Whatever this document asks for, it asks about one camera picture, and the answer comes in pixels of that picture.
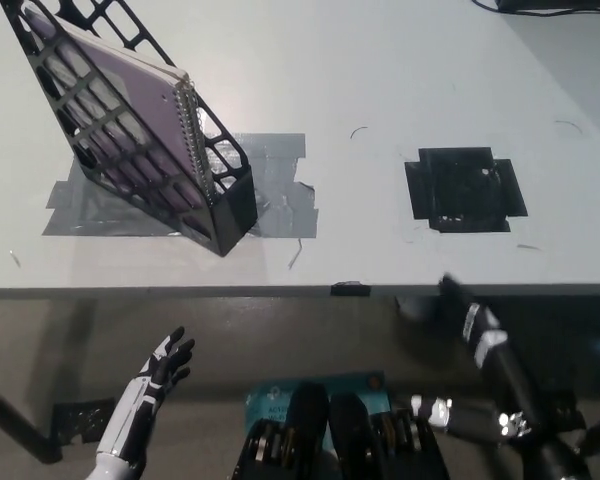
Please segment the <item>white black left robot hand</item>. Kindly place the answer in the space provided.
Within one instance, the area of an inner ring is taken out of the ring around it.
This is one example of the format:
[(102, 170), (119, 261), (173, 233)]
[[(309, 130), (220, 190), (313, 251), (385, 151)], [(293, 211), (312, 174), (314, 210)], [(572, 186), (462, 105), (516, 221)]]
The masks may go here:
[(132, 377), (97, 447), (99, 455), (135, 467), (146, 456), (157, 414), (169, 393), (189, 376), (195, 341), (180, 326), (167, 335)]

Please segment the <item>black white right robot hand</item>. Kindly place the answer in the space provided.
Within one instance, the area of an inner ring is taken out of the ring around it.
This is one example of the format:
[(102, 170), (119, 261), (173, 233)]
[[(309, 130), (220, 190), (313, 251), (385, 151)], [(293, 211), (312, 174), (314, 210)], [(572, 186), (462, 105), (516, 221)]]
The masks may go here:
[(444, 275), (438, 288), (438, 314), (460, 334), (496, 409), (413, 395), (409, 406), (414, 417), (456, 438), (483, 444), (506, 443), (541, 430), (548, 423), (547, 414), (504, 325), (451, 275)]

